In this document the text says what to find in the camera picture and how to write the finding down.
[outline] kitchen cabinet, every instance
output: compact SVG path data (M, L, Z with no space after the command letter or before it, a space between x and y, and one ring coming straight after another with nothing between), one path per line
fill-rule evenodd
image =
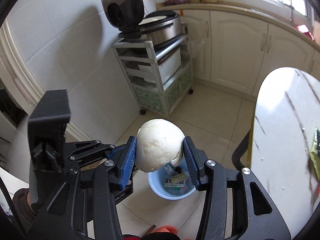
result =
M193 75L209 81L211 68L210 13L207 10L183 10L180 18L182 22L188 23Z
M320 81L320 52L315 49L309 74Z
M251 94L264 55L268 23L221 11L210 11L210 20L210 81Z
M294 67L308 72L314 50L298 36L269 24L265 54L252 95L258 96L265 77L277 68Z

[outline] blue gripper pad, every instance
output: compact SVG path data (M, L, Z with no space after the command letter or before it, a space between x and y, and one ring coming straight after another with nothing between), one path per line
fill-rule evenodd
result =
M187 163L192 184L198 189L200 184L199 170L193 157L193 153L186 138L183 139L183 155Z
M121 179L119 182L119 186L121 190L124 190L125 186L127 186L129 183L134 160L136 157L136 144L137 144L137 138L134 137L133 140L131 141L131 144L128 149L128 154L124 160L124 164L121 169Z

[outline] white table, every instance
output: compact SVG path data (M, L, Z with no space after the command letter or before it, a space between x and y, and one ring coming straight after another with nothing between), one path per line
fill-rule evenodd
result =
M320 128L320 82L293 68L270 73L257 98L251 169L278 207L292 238L320 200L313 165L308 163L316 127Z

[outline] orange object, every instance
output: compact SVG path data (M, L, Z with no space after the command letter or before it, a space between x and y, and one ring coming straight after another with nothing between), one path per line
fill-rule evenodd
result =
M159 228L155 229L152 232L153 233L156 233L156 232L169 232L169 233L172 233L172 234L176 235L178 233L178 230L177 230L177 228L175 228L173 226L163 226L163 227L159 227Z

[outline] white metal shelf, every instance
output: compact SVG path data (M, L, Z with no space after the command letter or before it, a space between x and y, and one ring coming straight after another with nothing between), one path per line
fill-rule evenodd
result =
M182 27L184 33L178 35L172 43L158 51L154 50L151 41L125 42L121 40L112 45L141 110L151 109L169 117L192 85L188 26L182 25ZM165 84L162 84L158 61L178 46L181 51L181 65L172 77ZM145 53L134 53L134 49L145 49ZM149 63L150 72L141 71L138 67L139 62ZM144 78L154 80L155 84L146 82Z
M165 83L163 84L163 90L164 92L166 92L166 90L168 88L170 88L170 86L173 84L173 82L175 80L177 80L177 78L190 66L191 64L191 60L188 59L188 60L181 60L181 65L180 67L177 69L177 71L173 74L173 76ZM134 86L134 87L138 87L138 88L142 88L142 89L145 89L145 90L150 90L150 91L153 91L153 92L158 92L158 89L157 89L157 85L156 84L153 84L153 83L150 83L150 82L146 82L143 78L144 77L147 77L147 78L151 78L153 79L153 74L152 73L147 73L145 72L146 74L149 74L148 76L143 76L143 77L140 77L140 76L132 76L132 77L129 77L129 80L130 80L130 85Z
M185 41L188 38L187 34L180 34L177 36L177 39L173 41L171 44L168 46L155 51L155 59L161 60L165 55L167 55L170 51L172 51L174 48L179 46L183 41ZM117 42L114 44L114 48L116 49L124 49L128 48L128 43L130 44L131 48L153 48L152 42L151 41L144 41L140 43L133 43L133 42ZM145 63L152 63L151 60L153 61L154 59L150 59L148 57L148 54L138 54L134 53L131 50L126 51L124 54L119 55L120 60L127 60L127 61L137 61L137 62L145 62Z

